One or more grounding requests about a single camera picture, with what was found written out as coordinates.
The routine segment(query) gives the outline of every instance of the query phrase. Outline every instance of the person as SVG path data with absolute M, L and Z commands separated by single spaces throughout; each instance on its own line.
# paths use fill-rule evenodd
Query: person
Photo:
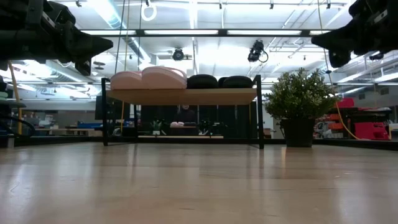
M 195 122 L 195 112 L 189 109 L 189 105 L 181 105 L 180 111 L 175 115 L 174 121 L 176 122 Z

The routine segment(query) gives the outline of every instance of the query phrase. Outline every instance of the ceiling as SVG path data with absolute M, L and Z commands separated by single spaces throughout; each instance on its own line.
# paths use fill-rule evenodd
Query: ceiling
M 151 0 L 150 5 L 156 8 L 157 13 L 150 21 L 146 21 L 145 17 L 141 16 L 141 7 L 146 8 L 146 1 L 81 0 L 82 7 L 77 7 L 75 0 L 56 1 L 69 7 L 76 17 L 77 28 L 81 30 L 112 29 L 106 22 L 106 17 L 112 13 L 109 3 L 114 6 L 114 13 L 123 18 L 123 24 L 129 30 L 320 29 L 317 0 L 274 0 L 273 9 L 270 9 L 270 1 L 265 0 Z M 329 9 L 326 8 L 326 0 L 320 2 L 320 16 L 324 29 L 336 29 L 351 20 L 348 8 L 353 0 L 331 0 Z M 150 17 L 153 10 L 148 8 L 144 12 L 146 17 Z M 108 39 L 113 41 L 114 47 L 93 58 L 93 62 L 105 63 L 101 66 L 103 70 L 97 70 L 95 69 L 97 65 L 92 65 L 92 76 L 83 77 L 79 76 L 73 66 L 53 62 L 51 68 L 59 68 L 63 72 L 57 72 L 50 78 L 67 77 L 68 82 L 79 82 L 79 80 L 98 82 L 102 77 L 112 77 L 115 71 L 142 69 L 144 65 L 139 67 L 142 62 L 138 60 L 137 52 L 130 46 L 126 46 L 125 41 L 115 37 Z M 262 40 L 264 45 L 268 46 L 266 51 L 269 54 L 269 60 L 266 63 L 249 63 L 247 60 L 249 49 L 256 40 Z M 196 37 L 195 40 L 191 37 L 141 37 L 135 38 L 135 41 L 147 55 L 156 59 L 156 65 L 186 70 L 188 76 L 194 73 L 205 73 L 219 78 L 230 75 L 253 77 L 260 74 L 265 80 L 279 77 L 283 72 L 298 70 L 300 67 L 310 72 L 317 68 L 325 68 L 325 53 L 328 57 L 328 52 L 324 53 L 323 49 L 312 45 L 310 38 L 298 37 Z M 175 62 L 171 59 L 171 54 L 176 48 L 183 49 L 183 52 L 188 55 L 195 54 L 196 71 L 193 60 Z M 367 60 L 365 63 L 363 58 L 354 59 L 348 65 L 335 70 L 334 73 L 339 73 L 335 77 L 339 78 L 332 78 L 332 80 L 338 82 L 344 77 L 395 58 L 395 52 L 391 52 L 386 55 L 384 61 Z M 49 80 L 48 77 L 44 79 L 37 75 L 34 77 L 21 75 L 17 76 L 17 79 L 19 81 Z M 96 92 L 100 90 L 100 86 L 90 86 L 91 89 L 96 89 Z

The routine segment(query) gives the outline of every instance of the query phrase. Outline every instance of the leaves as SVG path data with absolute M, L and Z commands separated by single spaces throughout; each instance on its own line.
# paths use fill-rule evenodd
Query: leaves
M 272 93 L 264 95 L 269 100 L 265 103 L 266 111 L 276 119 L 315 119 L 339 100 L 318 70 L 307 77 L 301 68 L 298 73 L 282 74 L 278 81 L 272 86 Z

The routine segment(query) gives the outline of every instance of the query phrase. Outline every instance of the black cushion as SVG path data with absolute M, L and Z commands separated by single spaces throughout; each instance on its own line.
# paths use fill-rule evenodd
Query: black cushion
M 211 75 L 194 75 L 187 80 L 188 89 L 218 88 L 217 79 Z
M 223 88 L 252 88 L 252 80 L 245 76 L 228 77 L 224 83 Z
M 222 88 L 224 81 L 227 79 L 228 77 L 222 77 L 218 80 L 218 88 Z

